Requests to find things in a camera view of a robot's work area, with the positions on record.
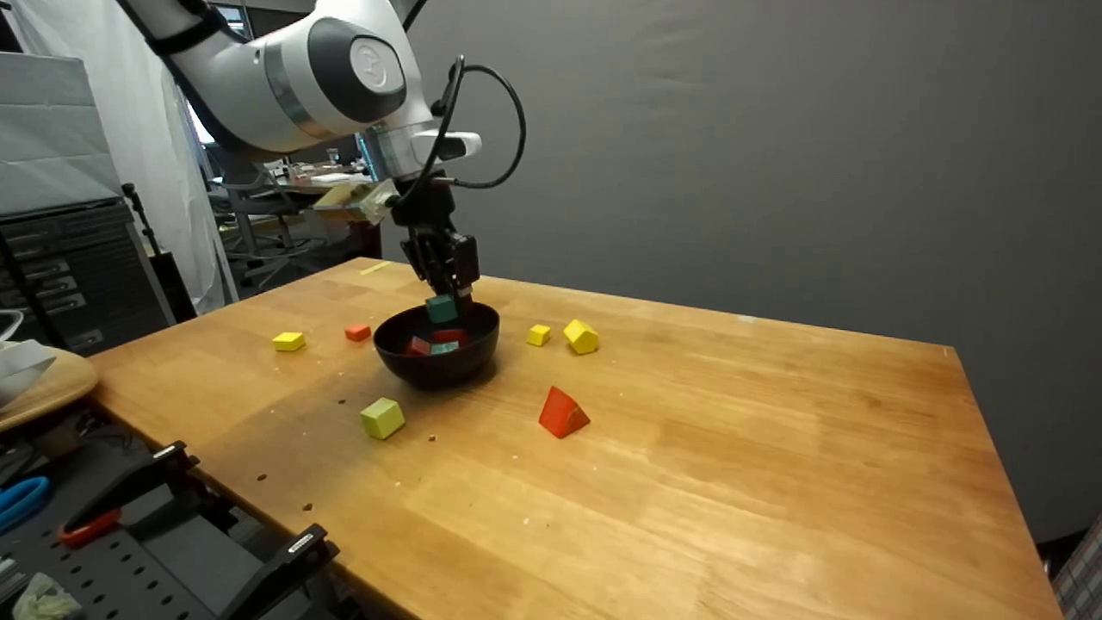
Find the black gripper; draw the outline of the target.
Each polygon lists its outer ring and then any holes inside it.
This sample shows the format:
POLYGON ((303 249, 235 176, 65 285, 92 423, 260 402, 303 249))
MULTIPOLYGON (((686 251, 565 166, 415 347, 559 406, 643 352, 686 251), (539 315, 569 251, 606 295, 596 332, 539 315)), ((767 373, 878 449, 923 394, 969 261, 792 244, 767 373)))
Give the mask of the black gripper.
POLYGON ((457 295, 457 311, 476 308, 473 282, 478 278, 478 249, 452 223, 456 197, 441 184, 397 184, 388 204, 391 221, 406 231, 403 251, 412 271, 427 282, 427 300, 457 295))

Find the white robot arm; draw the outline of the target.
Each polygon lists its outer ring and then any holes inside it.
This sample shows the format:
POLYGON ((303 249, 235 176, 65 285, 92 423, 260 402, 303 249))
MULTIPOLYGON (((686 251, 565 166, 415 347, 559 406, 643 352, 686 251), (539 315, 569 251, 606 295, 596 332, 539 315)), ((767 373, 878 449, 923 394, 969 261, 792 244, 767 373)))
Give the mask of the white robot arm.
POLYGON ((239 38, 210 0, 118 0, 173 73, 202 129, 260 158, 361 135, 385 207, 406 231, 412 271, 457 308, 478 278, 476 240, 452 223, 449 158, 478 152, 476 130, 452 130, 422 97, 403 16, 388 0, 314 0, 305 16, 260 38, 239 38))

